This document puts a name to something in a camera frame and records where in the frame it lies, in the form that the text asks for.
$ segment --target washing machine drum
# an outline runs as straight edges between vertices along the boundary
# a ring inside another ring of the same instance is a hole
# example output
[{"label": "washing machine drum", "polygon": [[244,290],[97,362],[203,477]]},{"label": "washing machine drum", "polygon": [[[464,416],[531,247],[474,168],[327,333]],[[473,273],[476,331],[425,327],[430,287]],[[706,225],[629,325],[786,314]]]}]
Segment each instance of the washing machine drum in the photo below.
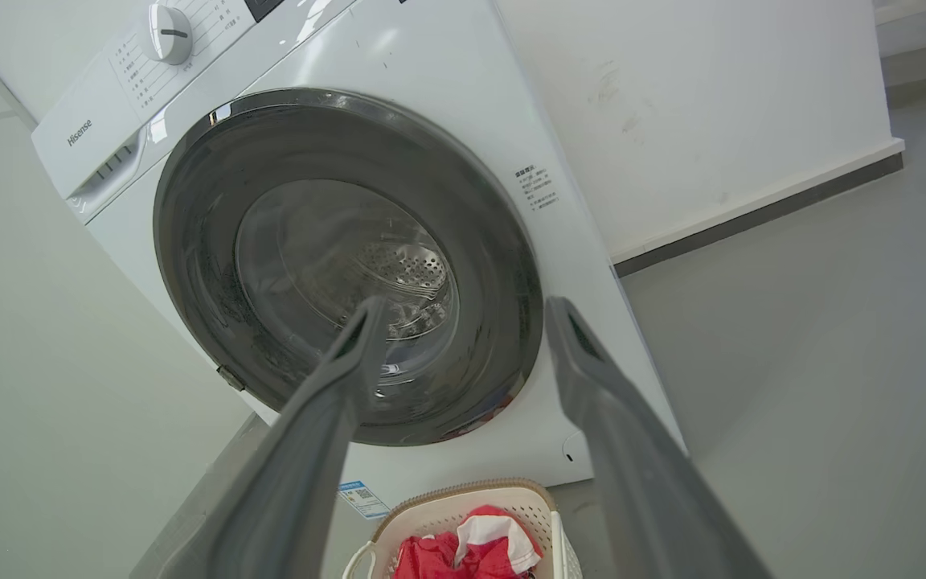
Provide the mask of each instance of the washing machine drum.
[{"label": "washing machine drum", "polygon": [[388,299],[358,442],[477,428],[533,366],[543,300],[506,191],[451,136],[388,103],[295,88],[221,106],[166,161],[154,221],[188,329],[275,410],[361,301]]}]

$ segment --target gray floor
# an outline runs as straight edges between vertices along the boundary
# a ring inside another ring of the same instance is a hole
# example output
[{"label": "gray floor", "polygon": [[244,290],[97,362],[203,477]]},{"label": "gray floor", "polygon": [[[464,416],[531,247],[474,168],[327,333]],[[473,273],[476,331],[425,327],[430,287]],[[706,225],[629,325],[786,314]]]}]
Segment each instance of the gray floor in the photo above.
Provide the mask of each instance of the gray floor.
[{"label": "gray floor", "polygon": [[[695,465],[777,577],[926,577],[926,96],[910,91],[892,111],[903,172],[624,279]],[[246,425],[132,577],[264,434]],[[624,576],[594,483],[552,492],[584,575]],[[338,501],[324,578],[374,526]]]}]

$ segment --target beige basket rim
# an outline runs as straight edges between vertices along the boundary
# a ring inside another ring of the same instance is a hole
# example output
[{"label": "beige basket rim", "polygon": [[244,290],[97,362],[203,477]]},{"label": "beige basket rim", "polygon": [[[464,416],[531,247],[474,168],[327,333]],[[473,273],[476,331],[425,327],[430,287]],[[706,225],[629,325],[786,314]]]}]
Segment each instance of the beige basket rim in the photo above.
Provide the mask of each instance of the beige basket rim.
[{"label": "beige basket rim", "polygon": [[381,524],[378,526],[378,530],[374,531],[374,536],[371,537],[371,542],[378,542],[378,539],[381,538],[381,534],[383,530],[388,527],[388,524],[396,516],[404,513],[408,509],[418,507],[419,505],[423,505],[423,503],[431,503],[433,501],[437,501],[438,499],[453,497],[453,495],[466,495],[468,492],[489,491],[495,490],[495,488],[526,488],[529,491],[535,491],[538,495],[540,495],[541,498],[544,499],[545,503],[548,505],[548,510],[555,510],[555,500],[552,498],[552,495],[548,494],[547,488],[530,479],[497,478],[466,484],[457,484],[455,487],[442,488],[440,491],[426,492],[426,494],[419,495],[419,497],[407,499],[407,501],[402,502],[399,506],[392,509],[392,511],[388,513],[388,516],[383,518]]}]

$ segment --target red and white garment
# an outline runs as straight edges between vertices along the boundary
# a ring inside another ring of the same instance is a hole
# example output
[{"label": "red and white garment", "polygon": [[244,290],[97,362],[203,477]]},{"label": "red and white garment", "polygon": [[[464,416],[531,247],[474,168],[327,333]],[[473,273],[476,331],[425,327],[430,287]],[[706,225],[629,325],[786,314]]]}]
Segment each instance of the red and white garment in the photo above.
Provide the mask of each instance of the red and white garment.
[{"label": "red and white garment", "polygon": [[395,579],[525,578],[542,555],[510,513],[484,506],[470,511],[456,532],[402,541]]}]

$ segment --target white front-loading washing machine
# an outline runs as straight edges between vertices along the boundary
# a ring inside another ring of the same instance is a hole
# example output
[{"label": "white front-loading washing machine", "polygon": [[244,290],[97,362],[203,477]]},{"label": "white front-loading washing machine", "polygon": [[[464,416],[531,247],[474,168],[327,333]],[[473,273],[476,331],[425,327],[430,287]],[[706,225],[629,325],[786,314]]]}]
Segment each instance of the white front-loading washing machine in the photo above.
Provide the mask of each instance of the white front-loading washing machine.
[{"label": "white front-loading washing machine", "polygon": [[392,322],[342,491],[592,476],[543,298],[680,433],[491,0],[166,0],[34,142],[75,216],[267,421],[371,294]]}]

